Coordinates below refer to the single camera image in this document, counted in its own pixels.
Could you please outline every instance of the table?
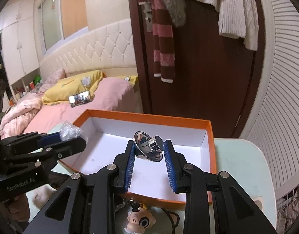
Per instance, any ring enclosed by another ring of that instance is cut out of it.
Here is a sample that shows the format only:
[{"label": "table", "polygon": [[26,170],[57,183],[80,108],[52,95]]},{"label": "table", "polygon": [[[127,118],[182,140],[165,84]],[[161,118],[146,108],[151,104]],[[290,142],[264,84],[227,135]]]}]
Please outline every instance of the table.
[{"label": "table", "polygon": [[[60,125],[49,133],[59,131]],[[263,212],[274,227],[276,227],[276,201],[273,183],[269,167],[261,150],[253,143],[243,139],[215,139],[217,171],[227,171],[252,197],[262,196]],[[71,174],[60,163],[53,169],[55,172]],[[32,204],[33,192],[27,193],[30,204],[31,218],[39,211]],[[214,216],[212,205],[209,206],[211,233],[214,231]],[[180,216],[180,224],[176,228],[176,234],[183,233],[184,211],[176,211]],[[170,221],[159,208],[152,208],[152,214],[157,219],[153,227],[147,233],[168,234]],[[122,232],[127,224],[127,208],[116,213],[116,233]]]}]

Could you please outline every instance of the headboard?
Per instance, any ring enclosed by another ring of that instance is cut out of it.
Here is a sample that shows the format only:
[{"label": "headboard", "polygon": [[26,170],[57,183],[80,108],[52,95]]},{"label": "headboard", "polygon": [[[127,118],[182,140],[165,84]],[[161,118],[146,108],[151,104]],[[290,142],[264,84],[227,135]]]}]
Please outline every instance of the headboard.
[{"label": "headboard", "polygon": [[107,76],[137,75],[130,19],[83,34],[40,61],[42,78],[60,68],[66,74],[100,69]]}]

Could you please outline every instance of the door hinge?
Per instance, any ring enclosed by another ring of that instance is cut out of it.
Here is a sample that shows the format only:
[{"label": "door hinge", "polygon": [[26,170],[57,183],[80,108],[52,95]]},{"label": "door hinge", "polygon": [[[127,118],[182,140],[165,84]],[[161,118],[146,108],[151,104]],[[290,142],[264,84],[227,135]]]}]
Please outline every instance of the door hinge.
[{"label": "door hinge", "polygon": [[235,127],[237,127],[237,124],[238,124],[238,122],[239,122],[240,118],[241,118],[241,114],[239,115],[239,117],[238,117],[238,119],[237,119],[237,122],[236,122],[236,125],[235,125]]}]

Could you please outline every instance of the gray fluffy scarf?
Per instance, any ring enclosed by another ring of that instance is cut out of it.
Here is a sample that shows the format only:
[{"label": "gray fluffy scarf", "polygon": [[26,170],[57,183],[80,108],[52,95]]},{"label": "gray fluffy scarf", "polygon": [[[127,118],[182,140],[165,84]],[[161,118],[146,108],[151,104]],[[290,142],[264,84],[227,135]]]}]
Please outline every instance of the gray fluffy scarf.
[{"label": "gray fluffy scarf", "polygon": [[163,0],[176,27],[183,26],[186,20],[184,0]]}]

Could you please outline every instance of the cable knit sweater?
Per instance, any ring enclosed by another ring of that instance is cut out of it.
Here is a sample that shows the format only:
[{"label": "cable knit sweater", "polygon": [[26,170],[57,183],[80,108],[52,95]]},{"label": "cable knit sweater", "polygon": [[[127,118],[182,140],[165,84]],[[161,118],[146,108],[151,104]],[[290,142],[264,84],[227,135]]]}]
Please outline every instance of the cable knit sweater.
[{"label": "cable knit sweater", "polygon": [[197,0],[211,4],[219,12],[219,35],[245,38],[250,50],[258,46],[258,13],[255,0]]}]

